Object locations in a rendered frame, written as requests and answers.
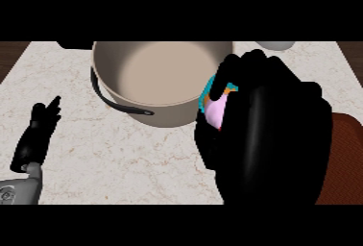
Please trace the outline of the black appliance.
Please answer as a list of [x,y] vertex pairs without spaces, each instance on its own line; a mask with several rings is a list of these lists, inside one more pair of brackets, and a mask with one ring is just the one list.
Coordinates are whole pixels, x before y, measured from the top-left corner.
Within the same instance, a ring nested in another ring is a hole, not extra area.
[[63,49],[90,50],[93,46],[91,41],[59,41],[59,46]]

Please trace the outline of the brown tray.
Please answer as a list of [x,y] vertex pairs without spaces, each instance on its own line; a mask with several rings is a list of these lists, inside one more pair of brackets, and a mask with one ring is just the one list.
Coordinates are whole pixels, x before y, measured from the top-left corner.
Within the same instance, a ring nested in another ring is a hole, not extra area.
[[363,125],[333,113],[332,148],[317,205],[363,205]]

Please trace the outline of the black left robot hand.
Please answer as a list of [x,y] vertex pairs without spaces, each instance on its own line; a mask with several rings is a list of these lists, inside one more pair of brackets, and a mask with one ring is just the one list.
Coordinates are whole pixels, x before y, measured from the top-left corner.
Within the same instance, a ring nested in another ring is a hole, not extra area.
[[32,106],[29,124],[17,141],[10,164],[10,170],[16,173],[25,172],[22,167],[28,163],[44,163],[50,139],[60,119],[59,101],[60,97],[56,96],[47,106],[42,103]]

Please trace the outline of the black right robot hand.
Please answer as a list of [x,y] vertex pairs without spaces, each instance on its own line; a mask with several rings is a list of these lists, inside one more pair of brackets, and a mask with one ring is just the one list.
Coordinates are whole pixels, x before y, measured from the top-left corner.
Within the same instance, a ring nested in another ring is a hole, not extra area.
[[318,198],[332,144],[332,107],[315,82],[298,79],[259,49],[220,63],[211,98],[225,85],[222,124],[197,116],[194,141],[228,206],[308,206]]

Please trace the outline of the pink frosted cupcake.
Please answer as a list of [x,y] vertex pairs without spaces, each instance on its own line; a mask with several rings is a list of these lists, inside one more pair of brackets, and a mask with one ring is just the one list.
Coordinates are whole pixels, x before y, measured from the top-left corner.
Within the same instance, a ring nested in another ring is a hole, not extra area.
[[206,123],[217,130],[221,130],[227,98],[231,92],[237,92],[237,86],[234,86],[231,83],[227,83],[220,99],[212,101],[209,98],[209,90],[212,87],[214,78],[215,76],[211,76],[199,96],[199,111],[203,114]]

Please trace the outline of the grey round object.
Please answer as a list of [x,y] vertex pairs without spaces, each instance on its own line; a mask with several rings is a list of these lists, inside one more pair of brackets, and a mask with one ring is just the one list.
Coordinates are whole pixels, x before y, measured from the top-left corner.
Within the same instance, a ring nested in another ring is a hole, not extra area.
[[258,44],[267,50],[284,51],[293,46],[295,42],[293,41],[258,41]]

